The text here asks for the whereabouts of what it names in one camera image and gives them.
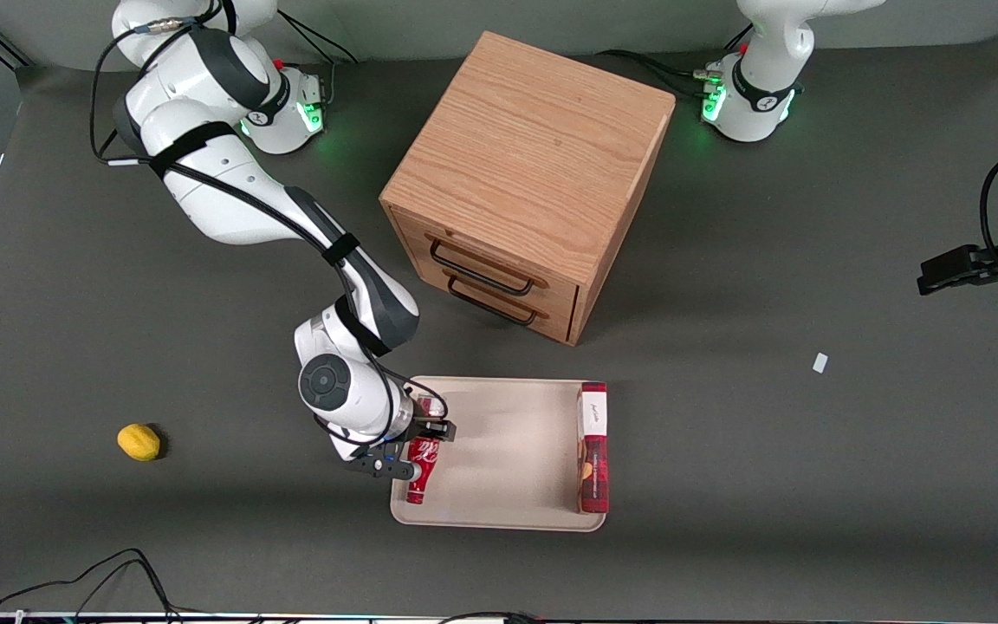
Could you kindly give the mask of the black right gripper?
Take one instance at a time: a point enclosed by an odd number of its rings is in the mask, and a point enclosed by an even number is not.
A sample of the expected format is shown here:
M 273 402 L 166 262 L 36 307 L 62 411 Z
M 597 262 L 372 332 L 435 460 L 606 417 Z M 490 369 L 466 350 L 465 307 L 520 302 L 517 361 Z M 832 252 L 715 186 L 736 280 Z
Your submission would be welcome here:
M 393 408 L 391 426 L 383 438 L 368 444 L 366 453 L 345 462 L 346 470 L 357 471 L 373 478 L 400 479 L 413 483 L 421 477 L 417 463 L 403 459 L 404 447 L 416 433 L 417 438 L 454 441 L 456 424 L 447 419 L 432 419 L 431 401 L 399 400 Z

